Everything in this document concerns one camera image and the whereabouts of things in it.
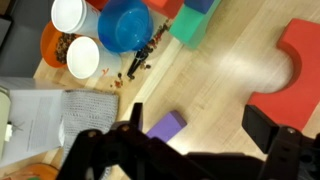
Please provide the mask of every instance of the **orange bowl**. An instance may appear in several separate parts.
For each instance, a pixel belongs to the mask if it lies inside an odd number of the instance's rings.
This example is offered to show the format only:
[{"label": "orange bowl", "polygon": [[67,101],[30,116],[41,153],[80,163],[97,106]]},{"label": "orange bowl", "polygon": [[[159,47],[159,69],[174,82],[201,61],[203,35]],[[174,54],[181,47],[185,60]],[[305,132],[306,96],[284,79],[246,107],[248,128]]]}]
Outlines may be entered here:
[{"label": "orange bowl", "polygon": [[62,68],[67,64],[62,64],[57,60],[55,51],[59,41],[59,37],[62,36],[62,32],[58,31],[52,21],[50,21],[44,28],[41,36],[40,49],[41,54],[46,63],[54,68]]}]

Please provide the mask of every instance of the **red foam block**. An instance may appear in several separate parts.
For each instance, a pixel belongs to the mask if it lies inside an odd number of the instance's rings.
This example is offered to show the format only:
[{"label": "red foam block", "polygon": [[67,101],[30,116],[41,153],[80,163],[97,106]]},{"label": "red foam block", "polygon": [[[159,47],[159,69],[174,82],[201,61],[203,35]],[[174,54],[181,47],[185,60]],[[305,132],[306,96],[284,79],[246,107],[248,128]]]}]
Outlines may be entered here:
[{"label": "red foam block", "polygon": [[142,0],[148,7],[173,19],[178,14],[184,0]]},{"label": "red foam block", "polygon": [[278,124],[302,130],[320,100],[320,25],[293,19],[277,46],[291,56],[293,77],[281,91],[253,93],[248,104]]}]

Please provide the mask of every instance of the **white cloth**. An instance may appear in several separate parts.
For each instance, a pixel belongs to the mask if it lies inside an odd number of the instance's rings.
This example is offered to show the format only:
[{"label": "white cloth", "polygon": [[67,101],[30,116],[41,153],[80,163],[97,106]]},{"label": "white cloth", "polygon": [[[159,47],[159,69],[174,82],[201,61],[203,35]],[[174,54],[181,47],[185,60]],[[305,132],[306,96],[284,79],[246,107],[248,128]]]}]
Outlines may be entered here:
[{"label": "white cloth", "polygon": [[[62,94],[62,122],[64,127],[64,153],[67,157],[79,132],[98,129],[103,133],[110,130],[118,113],[118,96],[91,90],[71,90]],[[106,168],[105,179],[110,173]]]}]

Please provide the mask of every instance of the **blue bowl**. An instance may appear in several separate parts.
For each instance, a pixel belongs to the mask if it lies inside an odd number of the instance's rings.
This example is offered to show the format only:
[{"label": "blue bowl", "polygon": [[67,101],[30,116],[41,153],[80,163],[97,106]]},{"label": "blue bowl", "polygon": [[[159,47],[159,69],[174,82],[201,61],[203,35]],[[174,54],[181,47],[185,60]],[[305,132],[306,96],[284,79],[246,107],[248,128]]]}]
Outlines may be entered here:
[{"label": "blue bowl", "polygon": [[99,18],[99,39],[116,53],[140,50],[151,39],[152,32],[152,17],[140,0],[110,0]]}]

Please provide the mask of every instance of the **wooden floor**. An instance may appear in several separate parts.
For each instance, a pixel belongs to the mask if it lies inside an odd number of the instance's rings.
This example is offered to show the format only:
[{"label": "wooden floor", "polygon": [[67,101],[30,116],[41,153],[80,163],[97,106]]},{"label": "wooden floor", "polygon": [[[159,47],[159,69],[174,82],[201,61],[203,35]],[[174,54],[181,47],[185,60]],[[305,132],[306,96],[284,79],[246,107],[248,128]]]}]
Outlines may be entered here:
[{"label": "wooden floor", "polygon": [[[320,1],[223,0],[197,50],[165,37],[163,53],[150,58],[152,70],[138,72],[137,81],[125,82],[120,90],[108,89],[112,80],[77,81],[66,69],[54,70],[44,62],[35,78],[118,93],[118,119],[128,118],[132,102],[144,102],[144,132],[167,112],[178,110],[188,125],[169,145],[180,153],[244,152],[264,159],[241,128],[241,120],[252,92],[278,91],[290,80],[291,60],[276,48],[276,42],[292,18],[320,23]],[[305,135],[320,132],[319,119],[320,106]],[[3,168],[0,176],[34,162],[59,166],[60,156],[61,150],[48,152]],[[116,167],[109,179],[127,178]]]}]

